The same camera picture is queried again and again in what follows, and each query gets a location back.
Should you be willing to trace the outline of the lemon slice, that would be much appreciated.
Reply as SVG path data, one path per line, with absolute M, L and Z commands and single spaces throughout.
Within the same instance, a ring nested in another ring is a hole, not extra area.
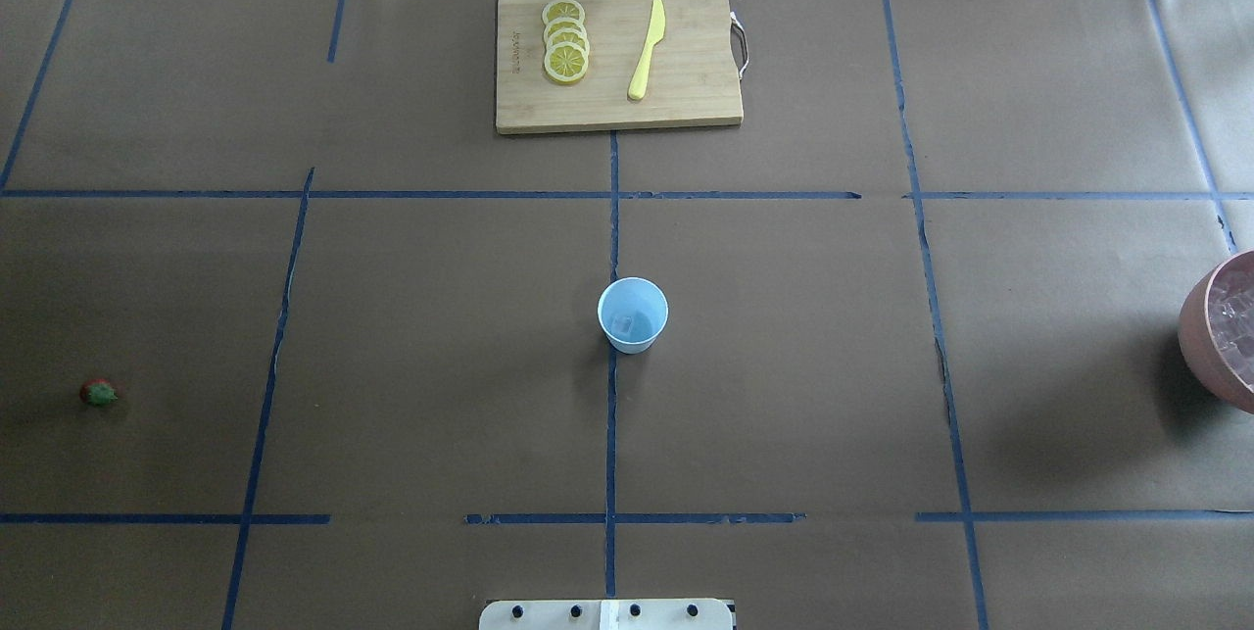
M 547 44 L 553 44 L 553 36 L 558 36 L 558 41 L 573 41 L 576 39 L 587 40 L 587 30 L 582 20 L 577 18 L 556 18 L 551 23 L 545 24 L 545 41 Z
M 543 58 L 545 78 L 561 85 L 576 84 L 589 72 L 589 51 L 577 41 L 556 41 Z
M 551 0 L 542 10 L 542 23 L 545 23 L 545 26 L 556 23 L 556 20 L 566 19 L 574 20 L 578 24 L 586 23 L 583 5 L 577 0 Z
M 582 49 L 584 53 L 591 50 L 589 39 L 583 28 L 559 28 L 556 31 L 547 33 L 545 35 L 545 49 L 556 49 L 561 44 L 571 44 Z

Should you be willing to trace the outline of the lemon slice top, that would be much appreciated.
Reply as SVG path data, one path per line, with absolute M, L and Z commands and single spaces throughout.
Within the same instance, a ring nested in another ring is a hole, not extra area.
M 542 23 L 545 23 L 545 26 L 556 23 L 556 20 L 566 19 L 574 20 L 578 24 L 586 23 L 583 5 L 577 0 L 551 0 L 542 10 Z

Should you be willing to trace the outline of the yellow plastic knife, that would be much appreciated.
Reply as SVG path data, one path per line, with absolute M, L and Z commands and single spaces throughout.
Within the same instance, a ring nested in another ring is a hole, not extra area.
M 647 95 L 655 46 L 665 39 L 666 23 L 665 3 L 662 0 L 652 0 L 650 24 L 647 24 L 645 41 L 642 41 L 640 60 L 637 60 L 627 87 L 627 97 L 632 102 L 640 102 Z

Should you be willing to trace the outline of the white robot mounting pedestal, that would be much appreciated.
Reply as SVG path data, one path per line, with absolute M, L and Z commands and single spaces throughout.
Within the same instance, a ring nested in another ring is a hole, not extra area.
M 736 629 L 734 602 L 721 599 L 498 600 L 479 629 Z

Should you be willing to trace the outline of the light blue paper cup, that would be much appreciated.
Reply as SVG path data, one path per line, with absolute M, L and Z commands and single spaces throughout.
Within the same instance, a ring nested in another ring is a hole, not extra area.
M 599 295 L 596 314 L 609 345 L 622 354 L 636 355 L 661 335 L 670 305 L 657 285 L 633 276 L 609 282 Z

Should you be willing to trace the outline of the bamboo cutting board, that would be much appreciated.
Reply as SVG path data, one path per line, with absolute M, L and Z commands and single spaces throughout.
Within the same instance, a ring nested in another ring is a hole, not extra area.
M 571 85 L 545 78 L 551 0 L 498 0 L 497 132 L 624 131 L 739 125 L 744 99 L 734 56 L 730 0 L 662 0 L 665 39 L 655 46 L 650 87 L 632 102 L 652 0 L 577 0 L 586 11 L 589 72 Z

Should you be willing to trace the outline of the pink bowl of ice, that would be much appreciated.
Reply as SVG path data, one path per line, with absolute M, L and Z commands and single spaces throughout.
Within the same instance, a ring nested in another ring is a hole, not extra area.
M 1243 412 L 1253 412 L 1251 269 L 1251 251 L 1210 269 L 1183 302 L 1178 338 L 1193 375 Z

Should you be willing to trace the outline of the red strawberry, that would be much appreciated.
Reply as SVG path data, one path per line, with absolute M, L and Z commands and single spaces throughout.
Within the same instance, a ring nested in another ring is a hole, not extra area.
M 88 404 L 88 407 L 108 407 L 120 400 L 120 390 L 118 390 L 112 380 L 98 376 L 98 379 L 82 384 L 79 392 L 76 392 L 76 397 L 80 398 L 82 403 Z

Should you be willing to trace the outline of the lemon slice bottom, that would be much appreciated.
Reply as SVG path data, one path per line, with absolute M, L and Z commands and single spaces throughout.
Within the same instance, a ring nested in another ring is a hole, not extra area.
M 545 78 L 561 85 L 576 84 L 589 72 L 589 51 L 577 41 L 556 41 L 543 58 Z

